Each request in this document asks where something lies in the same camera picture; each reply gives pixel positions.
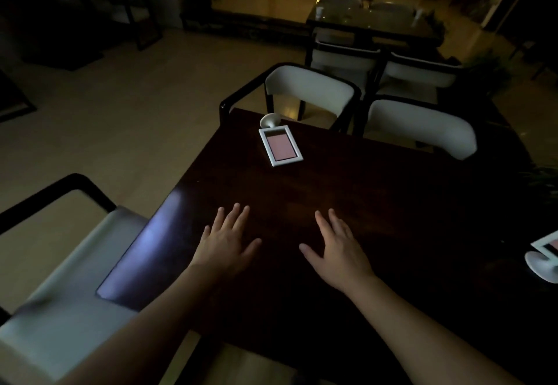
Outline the person's right hand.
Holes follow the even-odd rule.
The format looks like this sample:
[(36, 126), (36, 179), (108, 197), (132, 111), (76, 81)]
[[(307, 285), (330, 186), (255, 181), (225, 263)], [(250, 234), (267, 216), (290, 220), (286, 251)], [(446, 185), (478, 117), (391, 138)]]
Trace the person's right hand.
[(324, 263), (314, 271), (328, 285), (350, 296), (364, 282), (375, 278), (371, 264), (345, 221), (346, 236), (338, 236), (321, 212), (315, 212), (315, 220), (324, 240)]

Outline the person's left hand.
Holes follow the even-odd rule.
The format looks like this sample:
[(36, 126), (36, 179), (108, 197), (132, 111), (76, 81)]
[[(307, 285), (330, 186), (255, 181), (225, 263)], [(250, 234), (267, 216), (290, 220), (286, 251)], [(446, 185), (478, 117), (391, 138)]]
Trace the person's left hand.
[(189, 270), (203, 270), (214, 278), (229, 278), (248, 267), (243, 262), (243, 251), (250, 244), (243, 244), (243, 233), (248, 222), (250, 207), (241, 206), (241, 213), (232, 229), (224, 229), (229, 213), (220, 207), (205, 241), (200, 240), (192, 257)]

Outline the person's right forearm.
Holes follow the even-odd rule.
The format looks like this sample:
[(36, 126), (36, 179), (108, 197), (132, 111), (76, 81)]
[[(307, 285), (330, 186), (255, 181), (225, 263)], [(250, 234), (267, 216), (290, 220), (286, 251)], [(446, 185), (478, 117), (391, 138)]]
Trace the person's right forearm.
[(343, 292), (386, 343), (414, 385), (523, 385), (379, 278), (350, 278)]

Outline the person's left forearm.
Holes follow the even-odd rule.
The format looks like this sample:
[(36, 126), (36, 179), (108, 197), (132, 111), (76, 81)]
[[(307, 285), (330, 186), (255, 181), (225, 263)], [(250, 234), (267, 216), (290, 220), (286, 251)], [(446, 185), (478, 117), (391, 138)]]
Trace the person's left forearm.
[(189, 330), (194, 312), (228, 273), (223, 264), (189, 266), (55, 385), (157, 385)]

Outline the white table sign holder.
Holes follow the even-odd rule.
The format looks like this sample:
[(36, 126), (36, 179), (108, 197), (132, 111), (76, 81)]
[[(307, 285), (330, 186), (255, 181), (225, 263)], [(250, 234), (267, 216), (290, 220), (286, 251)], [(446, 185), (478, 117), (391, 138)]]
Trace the white table sign holder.
[(260, 121), (259, 133), (273, 167), (303, 161), (289, 126), (282, 124), (278, 114), (264, 115)]
[(527, 266), (544, 281), (558, 284), (558, 230), (540, 238), (525, 254)]

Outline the white cushioned dark-framed chair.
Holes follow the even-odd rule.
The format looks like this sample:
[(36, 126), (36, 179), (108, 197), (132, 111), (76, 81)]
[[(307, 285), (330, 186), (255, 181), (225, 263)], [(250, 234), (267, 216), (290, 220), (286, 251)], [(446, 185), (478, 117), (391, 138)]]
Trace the white cushioned dark-framed chair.
[(456, 58), (435, 61), (387, 53), (376, 95), (437, 105), (438, 90), (451, 87), (463, 70)]
[(429, 144), (461, 161), (478, 150), (475, 130), (468, 121), (402, 97), (379, 95), (362, 100), (354, 115), (353, 135), (363, 136), (366, 130)]
[(13, 314), (0, 306), (0, 385), (52, 385), (136, 314), (95, 292), (148, 219), (73, 173), (0, 213), (0, 234), (71, 191), (107, 216)]
[[(155, 11), (150, 0), (110, 0), (113, 8), (110, 18), (114, 22), (129, 26), (136, 47), (143, 51), (162, 39), (163, 33), (157, 21)], [(142, 41), (141, 23), (149, 22), (154, 29), (154, 37)]]
[(360, 89), (361, 99), (374, 89), (383, 55), (380, 47), (356, 47), (354, 38), (341, 31), (319, 30), (312, 38), (308, 67), (352, 82)]
[(344, 134), (348, 132), (362, 95), (359, 87), (345, 79), (296, 63), (278, 63), (220, 103), (220, 125), (227, 120), (235, 104), (260, 86), (264, 87), (268, 113), (275, 111), (274, 95), (289, 95), (335, 114), (337, 118), (330, 130)]

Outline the dark glass-topped table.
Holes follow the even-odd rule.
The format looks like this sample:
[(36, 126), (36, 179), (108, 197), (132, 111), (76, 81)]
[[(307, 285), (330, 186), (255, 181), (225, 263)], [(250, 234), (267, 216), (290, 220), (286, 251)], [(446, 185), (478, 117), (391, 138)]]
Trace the dark glass-topped table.
[[(320, 20), (315, 19), (316, 5), (324, 7)], [(362, 0), (317, 0), (305, 25), (311, 27), (312, 37), (319, 30), (349, 34), (359, 48), (371, 47), (374, 38), (427, 48), (443, 43), (442, 34), (433, 29), (421, 10), (392, 2), (372, 2), (365, 7)]]

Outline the potted green plant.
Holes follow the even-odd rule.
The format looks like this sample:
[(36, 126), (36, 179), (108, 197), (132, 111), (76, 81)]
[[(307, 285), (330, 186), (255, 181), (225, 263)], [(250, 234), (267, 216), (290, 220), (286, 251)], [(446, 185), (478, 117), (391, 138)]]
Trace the potted green plant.
[(534, 165), (518, 175), (540, 203), (558, 207), (558, 166)]
[(506, 90), (513, 77), (507, 61), (492, 49), (468, 58), (463, 68), (464, 72), (459, 78), (460, 84), (471, 92), (490, 99)]

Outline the dark wooden side table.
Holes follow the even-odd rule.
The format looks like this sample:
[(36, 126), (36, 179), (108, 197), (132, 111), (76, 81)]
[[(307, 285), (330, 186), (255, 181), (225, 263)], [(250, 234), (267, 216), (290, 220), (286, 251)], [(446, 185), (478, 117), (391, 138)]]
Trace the dark wooden side table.
[(92, 0), (0, 0), (0, 31), (24, 63), (76, 71), (103, 57)]

